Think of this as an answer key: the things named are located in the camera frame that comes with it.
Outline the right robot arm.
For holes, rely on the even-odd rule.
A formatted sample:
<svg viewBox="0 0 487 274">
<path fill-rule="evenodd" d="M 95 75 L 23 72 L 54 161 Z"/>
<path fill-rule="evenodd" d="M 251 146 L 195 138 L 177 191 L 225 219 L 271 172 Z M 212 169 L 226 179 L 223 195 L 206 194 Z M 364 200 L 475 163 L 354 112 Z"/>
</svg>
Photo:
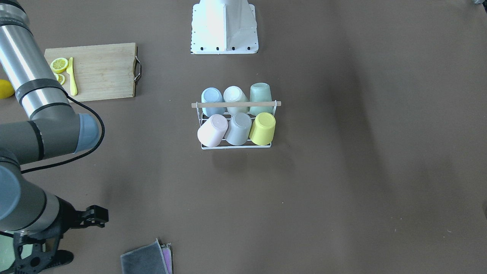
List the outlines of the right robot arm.
<svg viewBox="0 0 487 274">
<path fill-rule="evenodd" d="M 12 238 L 14 261 L 3 274 L 38 274 L 72 262 L 59 250 L 69 229 L 103 228 L 108 210 L 75 210 L 67 201 L 27 181 L 21 165 L 74 154 L 87 156 L 103 141 L 101 117 L 77 114 L 56 80 L 16 0 L 1 1 L 1 64 L 29 120 L 1 125 L 1 235 Z"/>
</svg>

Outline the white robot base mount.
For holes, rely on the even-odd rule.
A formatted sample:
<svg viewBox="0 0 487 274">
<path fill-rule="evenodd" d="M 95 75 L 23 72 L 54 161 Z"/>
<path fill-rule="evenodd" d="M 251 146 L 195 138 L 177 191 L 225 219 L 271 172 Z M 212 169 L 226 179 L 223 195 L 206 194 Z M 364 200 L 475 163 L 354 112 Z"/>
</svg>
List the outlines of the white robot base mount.
<svg viewBox="0 0 487 274">
<path fill-rule="evenodd" d="M 257 17 L 247 0 L 200 0 L 193 5 L 191 54 L 255 54 Z"/>
</svg>

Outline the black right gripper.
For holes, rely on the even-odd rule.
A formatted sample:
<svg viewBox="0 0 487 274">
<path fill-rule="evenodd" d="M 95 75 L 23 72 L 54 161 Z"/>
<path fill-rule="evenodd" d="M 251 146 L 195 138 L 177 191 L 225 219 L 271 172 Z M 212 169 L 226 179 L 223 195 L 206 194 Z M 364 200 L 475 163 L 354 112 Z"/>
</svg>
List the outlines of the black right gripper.
<svg viewBox="0 0 487 274">
<path fill-rule="evenodd" d="M 74 228 L 104 228 L 108 221 L 108 209 L 101 206 L 75 210 L 61 198 L 47 198 L 42 213 L 34 222 L 12 230 L 13 243 L 8 251 L 14 256 L 13 262 L 2 266 L 1 273 L 40 274 L 46 269 L 70 264 L 73 253 L 59 250 L 63 234 Z"/>
</svg>

